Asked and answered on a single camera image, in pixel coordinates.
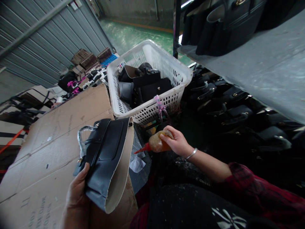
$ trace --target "plastic squeeze bottle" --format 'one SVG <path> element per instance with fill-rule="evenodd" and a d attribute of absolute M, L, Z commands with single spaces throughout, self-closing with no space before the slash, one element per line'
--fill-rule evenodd
<path fill-rule="evenodd" d="M 143 148 L 141 148 L 140 150 L 134 152 L 134 154 L 137 154 L 139 152 L 143 152 L 146 150 L 153 151 L 155 153 L 171 150 L 169 145 L 160 138 L 160 134 L 163 134 L 165 136 L 170 137 L 171 139 L 174 139 L 172 133 L 169 130 L 161 130 L 161 131 L 155 133 L 153 136 L 151 136 L 148 140 L 148 143 L 146 143 L 145 146 Z"/>

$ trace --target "wall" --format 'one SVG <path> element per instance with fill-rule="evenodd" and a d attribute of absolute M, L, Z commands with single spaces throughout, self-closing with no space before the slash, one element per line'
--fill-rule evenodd
<path fill-rule="evenodd" d="M 71 58 L 80 48 L 97 55 L 113 48 L 85 0 L 76 11 L 67 0 L 1 0 L 0 66 L 34 84 L 52 87 L 59 72 L 72 65 Z M 56 14 L 45 21 L 52 12 Z M 43 26 L 37 30 L 37 23 Z M 34 31 L 8 55 L 2 53 L 14 41 Z"/>
<path fill-rule="evenodd" d="M 4 70 L 0 73 L 0 103 L 33 86 L 34 84 Z"/>
<path fill-rule="evenodd" d="M 97 0 L 105 16 L 131 23 L 148 24 L 162 28 L 173 28 L 173 0 L 157 0 L 159 18 L 157 22 L 155 0 Z"/>

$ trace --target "bangle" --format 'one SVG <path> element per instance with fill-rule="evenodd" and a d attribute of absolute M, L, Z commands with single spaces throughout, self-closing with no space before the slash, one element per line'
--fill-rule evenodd
<path fill-rule="evenodd" d="M 197 148 L 194 149 L 194 151 L 192 152 L 192 154 L 190 156 L 188 156 L 185 160 L 187 161 L 191 156 L 193 156 L 196 152 L 197 152 Z"/>

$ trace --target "plaid shirt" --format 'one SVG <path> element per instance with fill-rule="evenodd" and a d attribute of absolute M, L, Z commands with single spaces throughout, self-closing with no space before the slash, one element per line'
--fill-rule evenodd
<path fill-rule="evenodd" d="M 305 228 L 305 199 L 257 177 L 244 165 L 230 163 L 229 167 L 232 176 L 217 185 L 217 194 L 281 229 Z M 146 228 L 148 211 L 149 203 L 142 205 L 130 228 Z"/>

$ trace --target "blue crate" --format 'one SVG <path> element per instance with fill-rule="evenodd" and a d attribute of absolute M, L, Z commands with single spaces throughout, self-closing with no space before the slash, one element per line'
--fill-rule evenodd
<path fill-rule="evenodd" d="M 101 63 L 101 65 L 105 65 L 108 66 L 108 64 L 110 64 L 111 62 L 113 62 L 115 59 L 117 59 L 118 57 L 114 54 L 111 54 L 110 57 L 108 57 L 103 63 Z"/>

